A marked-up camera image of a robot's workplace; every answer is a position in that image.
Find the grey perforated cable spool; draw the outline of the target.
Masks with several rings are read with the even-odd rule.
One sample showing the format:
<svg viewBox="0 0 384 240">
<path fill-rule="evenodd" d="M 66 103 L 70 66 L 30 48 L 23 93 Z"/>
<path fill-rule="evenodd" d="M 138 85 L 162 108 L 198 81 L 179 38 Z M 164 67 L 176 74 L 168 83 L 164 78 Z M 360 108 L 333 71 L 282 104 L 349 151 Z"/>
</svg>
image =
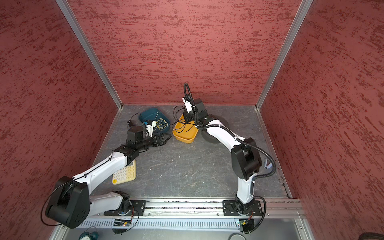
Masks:
<svg viewBox="0 0 384 240">
<path fill-rule="evenodd" d="M 215 117 L 215 120 L 212 123 L 210 123 L 208 128 L 201 130 L 201 135 L 203 139 L 208 143 L 221 144 L 222 143 L 221 140 L 225 139 L 226 136 L 228 136 L 229 134 L 221 128 L 218 128 L 218 127 L 214 128 L 213 125 L 220 125 L 221 127 L 223 126 L 230 127 L 230 125 L 224 117 L 216 116 L 216 115 L 214 117 Z"/>
</svg>

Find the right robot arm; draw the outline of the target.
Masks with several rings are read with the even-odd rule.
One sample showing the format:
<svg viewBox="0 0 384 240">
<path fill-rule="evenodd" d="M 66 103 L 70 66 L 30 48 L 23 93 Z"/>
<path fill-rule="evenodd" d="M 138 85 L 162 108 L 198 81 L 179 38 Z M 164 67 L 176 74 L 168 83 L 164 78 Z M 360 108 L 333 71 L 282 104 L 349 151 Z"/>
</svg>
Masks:
<svg viewBox="0 0 384 240">
<path fill-rule="evenodd" d="M 187 123 L 194 121 L 197 129 L 206 131 L 231 152 L 232 169 L 238 177 L 235 208 L 240 215 L 247 215 L 255 204 L 255 180 L 273 176 L 277 171 L 275 160 L 259 148 L 252 138 L 245 139 L 235 134 L 217 117 L 209 115 L 200 99 L 195 101 L 190 95 L 185 95 L 183 103 L 184 120 Z M 272 165 L 269 173 L 259 173 L 263 165 L 260 154 L 265 155 Z"/>
</svg>

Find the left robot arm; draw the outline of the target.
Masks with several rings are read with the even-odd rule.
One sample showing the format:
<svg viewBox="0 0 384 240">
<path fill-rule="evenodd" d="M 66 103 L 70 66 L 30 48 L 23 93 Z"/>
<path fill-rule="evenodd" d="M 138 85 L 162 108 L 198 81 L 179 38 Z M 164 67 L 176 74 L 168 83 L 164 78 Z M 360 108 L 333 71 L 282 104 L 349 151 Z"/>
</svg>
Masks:
<svg viewBox="0 0 384 240">
<path fill-rule="evenodd" d="M 93 196 L 92 192 L 118 170 L 131 164 L 140 153 L 149 148 L 165 145 L 171 138 L 167 133 L 144 136 L 144 128 L 128 129 L 125 144 L 119 146 L 100 163 L 73 177 L 62 177 L 56 184 L 41 215 L 74 229 L 89 216 L 114 213 L 118 216 L 133 215 L 130 196 L 121 191 Z"/>
</svg>

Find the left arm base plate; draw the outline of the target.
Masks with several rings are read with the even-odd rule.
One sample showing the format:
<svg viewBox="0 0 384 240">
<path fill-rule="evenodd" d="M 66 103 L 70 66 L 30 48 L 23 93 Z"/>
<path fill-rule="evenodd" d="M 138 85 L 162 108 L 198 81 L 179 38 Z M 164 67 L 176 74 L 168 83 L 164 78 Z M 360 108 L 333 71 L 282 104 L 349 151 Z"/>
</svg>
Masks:
<svg viewBox="0 0 384 240">
<path fill-rule="evenodd" d="M 145 200 L 129 200 L 126 201 L 127 206 L 123 203 L 123 207 L 119 207 L 117 210 L 110 210 L 103 213 L 104 216 L 117 216 L 117 217 L 132 217 L 134 214 L 143 216 L 146 209 Z"/>
</svg>

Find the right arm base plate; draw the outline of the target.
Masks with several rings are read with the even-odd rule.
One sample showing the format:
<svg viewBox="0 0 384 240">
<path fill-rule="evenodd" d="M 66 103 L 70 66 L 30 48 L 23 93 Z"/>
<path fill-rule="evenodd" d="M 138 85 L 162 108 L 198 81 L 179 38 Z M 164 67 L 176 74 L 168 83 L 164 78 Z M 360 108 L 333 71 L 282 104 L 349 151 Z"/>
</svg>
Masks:
<svg viewBox="0 0 384 240">
<path fill-rule="evenodd" d="M 223 204 L 223 212 L 224 216 L 240 216 L 240 217 L 250 217 L 256 216 L 261 217 L 263 215 L 262 206 L 260 201 L 251 200 L 247 204 L 243 204 L 241 201 L 231 201 L 224 200 Z"/>
</svg>

